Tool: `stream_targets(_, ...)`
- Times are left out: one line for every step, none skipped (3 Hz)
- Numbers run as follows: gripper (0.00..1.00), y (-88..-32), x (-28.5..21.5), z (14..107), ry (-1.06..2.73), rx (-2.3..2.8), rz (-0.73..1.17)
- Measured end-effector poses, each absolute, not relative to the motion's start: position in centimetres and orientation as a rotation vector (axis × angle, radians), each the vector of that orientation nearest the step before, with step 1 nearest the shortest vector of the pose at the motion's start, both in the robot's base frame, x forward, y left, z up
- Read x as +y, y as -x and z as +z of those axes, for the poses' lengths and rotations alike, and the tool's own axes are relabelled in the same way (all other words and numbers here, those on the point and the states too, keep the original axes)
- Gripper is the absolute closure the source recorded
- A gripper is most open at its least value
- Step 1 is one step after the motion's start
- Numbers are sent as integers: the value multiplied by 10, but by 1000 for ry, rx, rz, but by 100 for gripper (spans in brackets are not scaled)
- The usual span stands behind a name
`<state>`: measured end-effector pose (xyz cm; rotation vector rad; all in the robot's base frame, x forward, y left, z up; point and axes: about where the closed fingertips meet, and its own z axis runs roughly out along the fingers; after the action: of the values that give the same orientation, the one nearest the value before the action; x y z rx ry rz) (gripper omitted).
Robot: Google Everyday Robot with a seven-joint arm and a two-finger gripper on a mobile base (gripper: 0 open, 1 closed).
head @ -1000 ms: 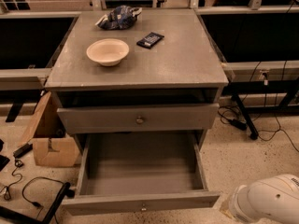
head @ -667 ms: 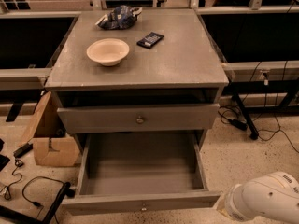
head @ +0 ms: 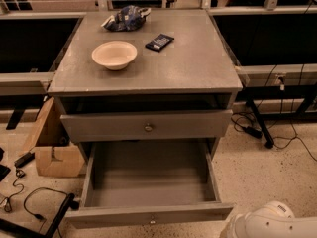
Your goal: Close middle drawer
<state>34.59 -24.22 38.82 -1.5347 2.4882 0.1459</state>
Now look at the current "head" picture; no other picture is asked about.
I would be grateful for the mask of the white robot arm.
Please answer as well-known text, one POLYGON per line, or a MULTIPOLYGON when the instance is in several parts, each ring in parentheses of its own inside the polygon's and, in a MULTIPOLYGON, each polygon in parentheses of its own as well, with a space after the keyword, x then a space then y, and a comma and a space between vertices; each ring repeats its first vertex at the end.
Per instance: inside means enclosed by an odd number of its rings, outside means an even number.
POLYGON ((317 217, 296 218, 285 203, 270 201, 233 216, 220 238, 317 238, 317 217))

